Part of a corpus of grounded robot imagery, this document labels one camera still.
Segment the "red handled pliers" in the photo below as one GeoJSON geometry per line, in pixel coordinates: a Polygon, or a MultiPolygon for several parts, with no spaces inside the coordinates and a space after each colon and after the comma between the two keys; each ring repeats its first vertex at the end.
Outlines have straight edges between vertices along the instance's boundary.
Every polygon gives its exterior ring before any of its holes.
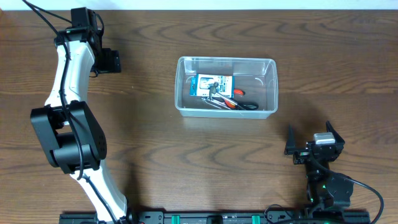
{"type": "Polygon", "coordinates": [[[244,96],[245,92],[239,89],[233,90],[233,96],[224,100],[224,103],[231,109],[238,109],[238,102],[234,99],[235,96],[244,96]]]}

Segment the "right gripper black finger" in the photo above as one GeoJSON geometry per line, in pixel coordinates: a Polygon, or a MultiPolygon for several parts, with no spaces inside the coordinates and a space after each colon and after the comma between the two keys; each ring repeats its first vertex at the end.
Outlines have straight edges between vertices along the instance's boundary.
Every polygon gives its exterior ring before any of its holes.
{"type": "Polygon", "coordinates": [[[292,155],[296,151],[296,145],[295,145],[295,138],[294,138],[294,130],[291,125],[289,125],[289,130],[288,130],[288,137],[287,141],[285,144],[285,149],[284,149],[284,154],[285,155],[292,155]]]}
{"type": "Polygon", "coordinates": [[[345,145],[345,140],[338,134],[329,121],[326,122],[326,130],[332,133],[337,149],[343,149],[345,145]]]}

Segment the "blue screw box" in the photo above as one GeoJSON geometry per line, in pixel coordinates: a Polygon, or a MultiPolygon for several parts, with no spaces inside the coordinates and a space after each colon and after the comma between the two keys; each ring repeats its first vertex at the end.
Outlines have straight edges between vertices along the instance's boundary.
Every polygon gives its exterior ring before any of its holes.
{"type": "Polygon", "coordinates": [[[210,88],[217,83],[216,91],[224,96],[234,95],[234,77],[231,75],[196,74],[191,79],[190,96],[208,97],[210,88]]]}

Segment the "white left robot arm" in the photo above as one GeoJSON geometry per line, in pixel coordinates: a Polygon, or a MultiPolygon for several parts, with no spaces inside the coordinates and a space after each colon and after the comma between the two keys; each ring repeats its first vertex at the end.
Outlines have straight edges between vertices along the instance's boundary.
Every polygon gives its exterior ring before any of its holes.
{"type": "Polygon", "coordinates": [[[61,222],[133,223],[128,200],[106,165],[104,131],[87,103],[90,74],[121,72],[119,52],[103,47],[99,14],[85,7],[70,12],[70,26],[55,31],[52,91],[43,107],[31,111],[30,121],[49,164],[76,180],[96,210],[88,218],[63,215],[61,222]]]}

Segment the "silver wrench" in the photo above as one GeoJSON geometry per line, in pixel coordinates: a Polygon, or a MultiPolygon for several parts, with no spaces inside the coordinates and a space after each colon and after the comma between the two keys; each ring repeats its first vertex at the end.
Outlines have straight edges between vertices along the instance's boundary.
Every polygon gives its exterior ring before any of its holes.
{"type": "Polygon", "coordinates": [[[210,106],[213,106],[215,108],[218,108],[221,110],[229,110],[229,107],[225,103],[218,101],[216,99],[211,100],[209,97],[202,97],[201,99],[204,103],[206,103],[210,106]]]}

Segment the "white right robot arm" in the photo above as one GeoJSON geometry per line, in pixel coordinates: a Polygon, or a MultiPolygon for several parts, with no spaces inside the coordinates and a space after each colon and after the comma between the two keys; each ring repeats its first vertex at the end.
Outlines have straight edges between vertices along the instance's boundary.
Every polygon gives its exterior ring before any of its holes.
{"type": "Polygon", "coordinates": [[[291,155],[295,165],[305,166],[307,198],[311,205],[304,214],[309,218],[325,217],[331,212],[342,214],[351,204],[353,183],[345,175],[333,173],[329,166],[339,157],[344,145],[343,138],[326,122],[324,133],[315,133],[304,147],[297,147],[294,130],[289,126],[284,154],[291,155]]]}

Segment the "clear plastic container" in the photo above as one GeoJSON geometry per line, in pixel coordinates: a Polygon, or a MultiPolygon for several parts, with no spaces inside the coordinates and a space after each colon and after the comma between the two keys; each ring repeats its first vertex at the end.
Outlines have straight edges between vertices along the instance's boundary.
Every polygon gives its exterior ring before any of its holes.
{"type": "Polygon", "coordinates": [[[182,116],[208,118],[266,119],[278,109],[278,79],[274,60],[269,58],[180,57],[175,74],[175,107],[182,116]],[[191,79],[196,74],[231,75],[234,89],[245,92],[234,99],[255,102],[259,108],[221,110],[190,96],[191,79]]]}

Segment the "small metal hammer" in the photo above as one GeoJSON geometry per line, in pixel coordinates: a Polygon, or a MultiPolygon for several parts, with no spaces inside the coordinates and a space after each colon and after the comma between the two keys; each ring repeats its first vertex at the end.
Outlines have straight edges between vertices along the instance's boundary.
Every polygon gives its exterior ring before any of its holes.
{"type": "Polygon", "coordinates": [[[215,82],[209,89],[209,96],[203,97],[202,100],[215,108],[222,110],[248,110],[254,111],[259,108],[255,102],[243,102],[235,100],[233,97],[222,95],[217,88],[219,84],[215,82]]]}

